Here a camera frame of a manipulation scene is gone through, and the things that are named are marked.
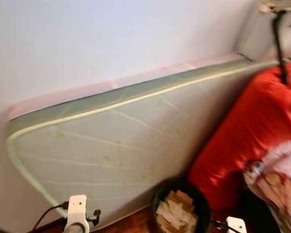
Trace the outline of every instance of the mattress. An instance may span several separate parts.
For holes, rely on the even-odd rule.
[[[250,78],[273,64],[195,69],[21,115],[6,125],[9,156],[51,205],[85,194],[103,228],[183,174]]]
[[[34,112],[37,110],[41,110],[47,107],[69,102],[72,100],[77,100],[88,96],[100,94],[113,89],[118,89],[125,86],[142,83],[178,73],[183,73],[201,67],[209,67],[213,65],[234,62],[239,60],[243,60],[243,56],[234,52],[228,52],[204,59],[175,64],[167,67],[161,67],[160,69],[152,70],[146,73],[122,77],[118,79],[106,80],[101,83],[76,87],[73,89],[46,94],[42,96],[36,96],[34,98],[24,100],[14,105],[9,111],[8,119],[14,119],[23,114]]]

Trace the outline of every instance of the red bean bag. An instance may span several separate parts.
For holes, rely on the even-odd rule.
[[[291,63],[286,68],[288,85],[281,83],[278,67],[251,81],[194,162],[189,182],[205,194],[212,209],[237,203],[241,171],[249,160],[291,140]]]

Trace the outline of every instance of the wooden floor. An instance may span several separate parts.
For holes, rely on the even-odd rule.
[[[96,233],[160,233],[153,217],[153,210],[147,207]]]

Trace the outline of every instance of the white wall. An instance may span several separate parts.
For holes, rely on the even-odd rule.
[[[0,227],[49,206],[5,152],[12,104],[231,51],[252,1],[0,0]]]

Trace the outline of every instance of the black trash can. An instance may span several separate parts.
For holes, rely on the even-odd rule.
[[[157,219],[156,210],[160,202],[165,200],[170,191],[176,192],[177,190],[186,193],[193,199],[193,205],[195,206],[194,213],[198,216],[198,223],[195,232],[207,233],[210,228],[211,209],[206,197],[198,188],[179,179],[167,180],[158,186],[151,200],[155,220]]]

